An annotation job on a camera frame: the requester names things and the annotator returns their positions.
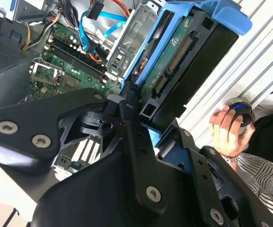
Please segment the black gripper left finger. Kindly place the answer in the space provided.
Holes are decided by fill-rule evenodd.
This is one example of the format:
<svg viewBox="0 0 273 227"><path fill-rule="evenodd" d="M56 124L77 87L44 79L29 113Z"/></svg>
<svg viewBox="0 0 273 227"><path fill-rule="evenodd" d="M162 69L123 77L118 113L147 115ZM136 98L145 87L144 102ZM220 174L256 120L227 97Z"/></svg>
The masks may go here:
<svg viewBox="0 0 273 227"><path fill-rule="evenodd" d="M2 108L0 164L31 175L45 174L63 148L90 134L99 135L102 155L90 166L121 154L132 186L129 202L133 211L163 214L167 200L162 197L158 162L137 107L136 87L127 85L119 102L84 88Z"/></svg>

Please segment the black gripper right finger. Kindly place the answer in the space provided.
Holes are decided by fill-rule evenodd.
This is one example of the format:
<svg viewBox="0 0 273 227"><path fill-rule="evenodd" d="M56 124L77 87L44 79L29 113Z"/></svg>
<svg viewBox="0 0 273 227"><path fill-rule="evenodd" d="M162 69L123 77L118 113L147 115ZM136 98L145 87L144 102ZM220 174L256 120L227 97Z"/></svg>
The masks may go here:
<svg viewBox="0 0 273 227"><path fill-rule="evenodd" d="M273 214L242 179L209 146L198 149L191 134L173 121L175 159L188 182L183 183L187 204L179 207L175 227L273 227Z"/></svg>

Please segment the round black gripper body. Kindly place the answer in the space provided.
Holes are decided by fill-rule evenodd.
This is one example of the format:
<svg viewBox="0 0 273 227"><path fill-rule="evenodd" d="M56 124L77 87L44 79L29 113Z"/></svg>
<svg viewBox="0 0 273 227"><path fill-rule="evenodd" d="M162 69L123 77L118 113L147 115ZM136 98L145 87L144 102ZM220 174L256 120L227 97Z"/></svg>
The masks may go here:
<svg viewBox="0 0 273 227"><path fill-rule="evenodd" d="M40 199L31 221L33 227L210 227L209 212L202 212L188 168L187 151L176 165L158 162L162 215L130 205L132 186L124 157L113 154L51 187Z"/></svg>

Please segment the person's left hand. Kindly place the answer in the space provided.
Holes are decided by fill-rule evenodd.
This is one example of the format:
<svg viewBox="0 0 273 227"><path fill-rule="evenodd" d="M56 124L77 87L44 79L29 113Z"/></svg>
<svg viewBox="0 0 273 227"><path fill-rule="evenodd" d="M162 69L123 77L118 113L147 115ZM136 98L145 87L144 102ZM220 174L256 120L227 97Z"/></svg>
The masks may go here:
<svg viewBox="0 0 273 227"><path fill-rule="evenodd" d="M214 148L226 157L238 156L247 146L255 127L250 124L240 132L243 117L234 118L235 110L224 106L209 121Z"/></svg>

